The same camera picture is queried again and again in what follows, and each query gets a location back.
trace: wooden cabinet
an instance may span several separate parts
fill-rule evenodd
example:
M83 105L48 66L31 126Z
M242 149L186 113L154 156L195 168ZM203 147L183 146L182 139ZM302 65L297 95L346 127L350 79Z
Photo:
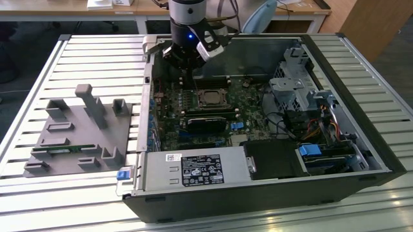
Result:
M413 14L413 0L325 0L332 7L320 32L342 32L372 62Z

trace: white box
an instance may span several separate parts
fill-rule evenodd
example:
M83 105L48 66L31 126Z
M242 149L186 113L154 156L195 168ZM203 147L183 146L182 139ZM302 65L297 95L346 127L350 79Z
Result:
M112 1L111 0L88 0L87 8L88 8L88 11L112 9L114 8Z
M112 0L114 5L118 6L130 6L134 0Z

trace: motherboard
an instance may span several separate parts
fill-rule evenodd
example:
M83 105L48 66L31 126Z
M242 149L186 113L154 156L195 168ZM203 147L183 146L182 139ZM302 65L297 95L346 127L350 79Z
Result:
M243 141L272 137L261 108L265 82L223 77L194 83L194 89L178 83L155 86L163 151L238 146Z

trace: green circuit board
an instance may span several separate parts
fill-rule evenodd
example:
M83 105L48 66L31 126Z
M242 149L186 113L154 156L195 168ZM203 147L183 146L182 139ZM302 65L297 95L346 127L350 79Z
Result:
M155 95L158 129L161 135L161 147L163 151L179 149L197 149L214 145L215 147L233 146L231 137L245 135L249 140L268 139L272 137L269 127L263 120L259 105L262 83L243 86L245 78L233 77L231 85L226 89L182 90L175 83ZM209 104L205 99L221 94L221 103ZM190 135L185 130L186 117L182 111L199 111L202 109L237 108L237 118L226 122L226 130L214 134ZM231 129L233 123L243 123L243 128Z

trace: barcode label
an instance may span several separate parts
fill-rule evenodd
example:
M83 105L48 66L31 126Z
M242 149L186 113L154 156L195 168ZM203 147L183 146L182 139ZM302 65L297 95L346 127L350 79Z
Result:
M182 154L167 154L167 161L181 161Z

